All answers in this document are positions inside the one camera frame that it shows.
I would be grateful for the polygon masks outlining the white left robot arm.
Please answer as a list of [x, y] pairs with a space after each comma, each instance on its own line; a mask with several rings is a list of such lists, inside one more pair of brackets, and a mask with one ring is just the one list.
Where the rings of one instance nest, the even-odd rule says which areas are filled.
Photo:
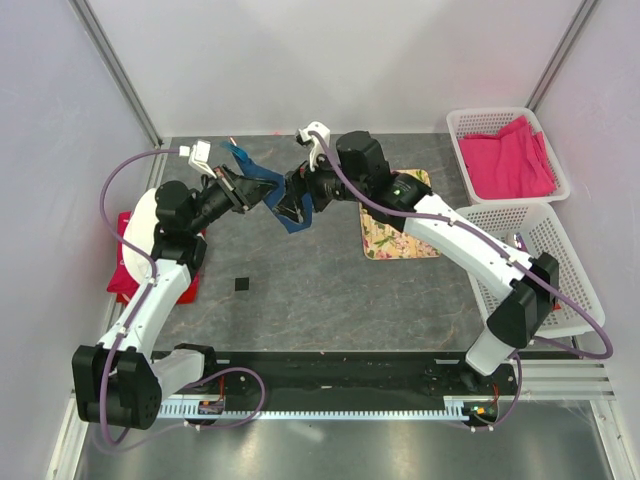
[[81, 420], [105, 427], [146, 430], [161, 403], [183, 388], [208, 393], [219, 382], [215, 351], [183, 344], [152, 358], [156, 340], [179, 297], [189, 288], [207, 250], [204, 230], [229, 211], [244, 214], [278, 184], [238, 175], [227, 166], [204, 177], [201, 189], [169, 181], [144, 195], [136, 214], [150, 220], [153, 243], [136, 252], [148, 263], [120, 318], [94, 346], [72, 357], [76, 407]]

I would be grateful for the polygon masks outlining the blue metallic fork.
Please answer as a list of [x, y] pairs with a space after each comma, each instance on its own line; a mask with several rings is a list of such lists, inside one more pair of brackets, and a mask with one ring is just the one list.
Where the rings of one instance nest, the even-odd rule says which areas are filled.
[[229, 151], [238, 163], [247, 163], [250, 159], [248, 153], [231, 141], [223, 141], [220, 146]]

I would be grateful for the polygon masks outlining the blue paper napkin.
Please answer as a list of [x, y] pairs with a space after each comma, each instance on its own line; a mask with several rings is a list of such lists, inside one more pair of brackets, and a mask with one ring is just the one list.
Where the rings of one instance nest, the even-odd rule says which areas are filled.
[[233, 153], [245, 177], [269, 181], [275, 188], [263, 203], [290, 234], [306, 230], [312, 224], [313, 205], [310, 194], [292, 175], [283, 175], [255, 163], [247, 153]]

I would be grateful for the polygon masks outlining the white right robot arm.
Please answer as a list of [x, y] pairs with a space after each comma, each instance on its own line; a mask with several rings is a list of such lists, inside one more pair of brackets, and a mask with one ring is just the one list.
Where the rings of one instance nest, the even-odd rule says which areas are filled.
[[332, 201], [358, 202], [375, 221], [431, 245], [488, 287], [498, 307], [457, 371], [465, 391], [483, 392], [498, 366], [525, 348], [553, 311], [558, 261], [547, 253], [533, 258], [489, 236], [429, 185], [391, 170], [369, 132], [349, 132], [334, 148], [328, 138], [318, 123], [297, 132], [309, 159], [287, 174], [275, 212], [301, 224]]

